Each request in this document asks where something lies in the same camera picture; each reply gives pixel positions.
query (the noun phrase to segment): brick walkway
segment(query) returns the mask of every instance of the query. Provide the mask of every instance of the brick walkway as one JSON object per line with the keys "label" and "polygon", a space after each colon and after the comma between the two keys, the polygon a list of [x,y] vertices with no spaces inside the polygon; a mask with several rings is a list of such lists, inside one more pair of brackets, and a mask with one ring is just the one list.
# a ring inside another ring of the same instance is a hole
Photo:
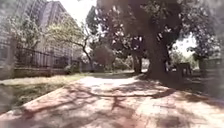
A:
{"label": "brick walkway", "polygon": [[223,128],[224,105],[156,82],[85,78],[0,116],[0,128]]}

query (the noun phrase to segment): grass lawn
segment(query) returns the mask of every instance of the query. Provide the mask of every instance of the grass lawn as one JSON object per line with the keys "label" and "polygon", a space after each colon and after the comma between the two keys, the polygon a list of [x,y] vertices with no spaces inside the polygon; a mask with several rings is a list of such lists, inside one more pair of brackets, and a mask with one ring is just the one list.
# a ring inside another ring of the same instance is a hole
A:
{"label": "grass lawn", "polygon": [[24,103],[27,103],[51,91],[68,85],[70,82],[74,82],[86,76],[88,76],[88,74],[10,79],[0,81],[0,84],[9,90],[9,95],[13,95],[12,104],[10,105],[12,108],[21,106]]}

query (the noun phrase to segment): path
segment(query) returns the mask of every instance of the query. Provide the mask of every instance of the path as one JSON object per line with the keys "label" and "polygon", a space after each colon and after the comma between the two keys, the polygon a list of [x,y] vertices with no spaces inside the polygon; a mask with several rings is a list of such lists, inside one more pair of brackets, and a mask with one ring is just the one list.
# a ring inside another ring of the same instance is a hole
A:
{"label": "path", "polygon": [[1,128],[223,126],[222,103],[133,78],[84,78],[0,116]]}

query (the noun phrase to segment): metal fence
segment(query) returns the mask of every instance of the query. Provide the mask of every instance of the metal fence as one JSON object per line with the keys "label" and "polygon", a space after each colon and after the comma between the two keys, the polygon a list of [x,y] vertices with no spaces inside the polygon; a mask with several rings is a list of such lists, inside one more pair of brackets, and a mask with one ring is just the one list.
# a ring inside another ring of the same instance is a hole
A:
{"label": "metal fence", "polygon": [[55,56],[51,53],[43,53],[32,49],[17,47],[17,68],[65,68],[69,63],[66,56]]}

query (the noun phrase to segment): large tree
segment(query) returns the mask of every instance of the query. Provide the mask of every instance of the large tree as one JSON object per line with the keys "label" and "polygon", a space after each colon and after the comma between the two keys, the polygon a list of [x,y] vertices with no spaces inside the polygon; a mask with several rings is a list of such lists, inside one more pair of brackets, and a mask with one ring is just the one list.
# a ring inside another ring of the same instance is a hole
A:
{"label": "large tree", "polygon": [[61,22],[49,26],[47,38],[49,41],[53,40],[55,43],[72,43],[78,48],[81,48],[88,58],[91,70],[93,70],[93,61],[87,51],[88,42],[92,38],[86,25],[82,24],[82,26],[79,27],[72,17],[65,14]]}
{"label": "large tree", "polygon": [[25,20],[9,18],[5,26],[10,35],[9,41],[16,47],[17,63],[32,64],[34,61],[32,50],[36,49],[42,35],[40,28],[29,18]]}
{"label": "large tree", "polygon": [[[108,40],[118,51],[141,57],[147,50],[149,71],[158,70],[153,73],[163,74],[164,62],[169,60],[168,50],[172,48],[182,27],[179,18],[181,8],[177,3],[156,0],[135,2],[98,1],[97,13],[92,9],[93,14],[89,17],[98,15],[92,23],[101,23],[103,34],[109,37]],[[99,25],[89,26],[96,32]]]}

